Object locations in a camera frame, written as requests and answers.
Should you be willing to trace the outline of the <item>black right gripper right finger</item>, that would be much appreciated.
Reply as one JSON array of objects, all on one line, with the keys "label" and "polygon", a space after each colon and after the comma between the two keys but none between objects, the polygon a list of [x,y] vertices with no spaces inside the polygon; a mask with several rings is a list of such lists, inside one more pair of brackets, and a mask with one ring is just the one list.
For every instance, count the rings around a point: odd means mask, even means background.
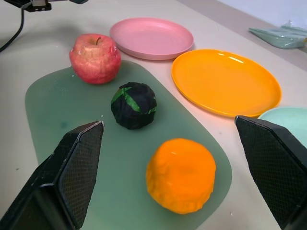
[{"label": "black right gripper right finger", "polygon": [[285,127],[235,117],[251,176],[281,230],[307,230],[307,148]]}]

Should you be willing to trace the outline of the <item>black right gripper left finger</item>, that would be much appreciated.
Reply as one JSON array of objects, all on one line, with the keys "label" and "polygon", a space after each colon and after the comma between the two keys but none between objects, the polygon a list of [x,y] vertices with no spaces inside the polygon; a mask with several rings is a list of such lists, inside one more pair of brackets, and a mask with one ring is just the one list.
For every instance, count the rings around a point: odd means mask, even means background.
[{"label": "black right gripper left finger", "polygon": [[80,230],[96,183],[103,121],[66,133],[0,219],[0,230]]}]

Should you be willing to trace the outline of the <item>light green plate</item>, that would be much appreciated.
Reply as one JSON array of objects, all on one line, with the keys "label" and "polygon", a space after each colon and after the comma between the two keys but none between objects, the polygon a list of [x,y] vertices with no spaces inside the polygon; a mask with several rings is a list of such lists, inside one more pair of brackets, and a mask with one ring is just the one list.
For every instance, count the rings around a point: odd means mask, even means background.
[{"label": "light green plate", "polygon": [[287,128],[307,148],[307,108],[278,107],[258,117]]}]

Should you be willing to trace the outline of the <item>dark green avocado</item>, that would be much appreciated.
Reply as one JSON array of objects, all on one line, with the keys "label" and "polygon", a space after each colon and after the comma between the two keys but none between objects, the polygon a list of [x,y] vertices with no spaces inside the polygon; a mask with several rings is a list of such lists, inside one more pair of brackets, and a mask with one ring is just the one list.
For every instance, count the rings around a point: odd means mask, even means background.
[{"label": "dark green avocado", "polygon": [[116,122],[129,130],[149,125],[154,120],[156,110],[155,93],[144,83],[121,85],[111,100],[111,111]]}]

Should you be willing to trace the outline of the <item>orange fruit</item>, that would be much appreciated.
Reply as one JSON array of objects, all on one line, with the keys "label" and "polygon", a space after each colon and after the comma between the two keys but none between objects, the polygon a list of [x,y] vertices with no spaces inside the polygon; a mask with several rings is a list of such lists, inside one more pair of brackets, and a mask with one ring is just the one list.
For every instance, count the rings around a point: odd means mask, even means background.
[{"label": "orange fruit", "polygon": [[146,169],[149,195],[177,214],[202,209],[214,189],[216,163],[202,144],[185,138],[165,141]]}]

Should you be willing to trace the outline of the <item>orange plate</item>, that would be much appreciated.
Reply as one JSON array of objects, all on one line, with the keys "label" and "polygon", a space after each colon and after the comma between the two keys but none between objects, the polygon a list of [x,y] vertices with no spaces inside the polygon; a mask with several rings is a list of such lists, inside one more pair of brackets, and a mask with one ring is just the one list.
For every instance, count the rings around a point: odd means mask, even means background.
[{"label": "orange plate", "polygon": [[235,117],[258,117],[279,105],[281,87],[256,62],[237,54],[197,49],[178,56],[171,68],[180,93],[206,111]]}]

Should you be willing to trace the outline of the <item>pink plate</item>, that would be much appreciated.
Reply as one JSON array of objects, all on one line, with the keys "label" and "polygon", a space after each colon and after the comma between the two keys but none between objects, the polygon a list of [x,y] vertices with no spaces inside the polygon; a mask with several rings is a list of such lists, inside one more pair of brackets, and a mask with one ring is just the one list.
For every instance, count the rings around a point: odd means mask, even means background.
[{"label": "pink plate", "polygon": [[124,53],[146,60],[169,60],[190,50],[191,32],[184,26],[158,18],[129,18],[114,24],[110,36]]}]

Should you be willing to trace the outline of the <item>green translucent mat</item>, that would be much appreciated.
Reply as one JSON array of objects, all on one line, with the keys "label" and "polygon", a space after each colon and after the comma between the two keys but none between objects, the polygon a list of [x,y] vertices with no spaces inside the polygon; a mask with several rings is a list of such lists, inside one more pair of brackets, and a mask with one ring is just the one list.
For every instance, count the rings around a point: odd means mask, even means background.
[{"label": "green translucent mat", "polygon": [[[154,121],[138,130],[120,126],[111,99],[128,82],[147,84],[155,93]],[[70,130],[102,120],[99,168],[82,230],[196,230],[223,202],[231,181],[230,162],[213,136],[144,67],[122,61],[117,77],[104,85],[83,82],[72,70],[55,71],[35,81],[25,107],[38,162],[43,162]],[[173,138],[205,146],[216,163],[214,189],[197,212],[180,215],[148,194],[145,173],[156,149]]]}]

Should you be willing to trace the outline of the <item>red apple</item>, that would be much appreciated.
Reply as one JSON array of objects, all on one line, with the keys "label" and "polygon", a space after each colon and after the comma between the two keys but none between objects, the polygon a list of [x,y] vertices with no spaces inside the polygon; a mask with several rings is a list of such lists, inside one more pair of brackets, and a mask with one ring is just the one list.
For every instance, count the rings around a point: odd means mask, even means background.
[{"label": "red apple", "polygon": [[74,72],[86,83],[112,81],[121,66],[121,55],[115,42],[102,34],[82,34],[69,52]]}]

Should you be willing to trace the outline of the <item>clear plastic bag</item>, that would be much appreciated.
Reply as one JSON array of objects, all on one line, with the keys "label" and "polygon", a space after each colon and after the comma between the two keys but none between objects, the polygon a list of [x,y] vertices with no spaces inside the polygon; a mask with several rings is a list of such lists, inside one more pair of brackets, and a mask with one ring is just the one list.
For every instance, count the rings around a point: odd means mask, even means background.
[{"label": "clear plastic bag", "polygon": [[307,46],[307,30],[293,26],[291,21],[278,28],[249,28],[249,32],[279,49],[294,49]]}]

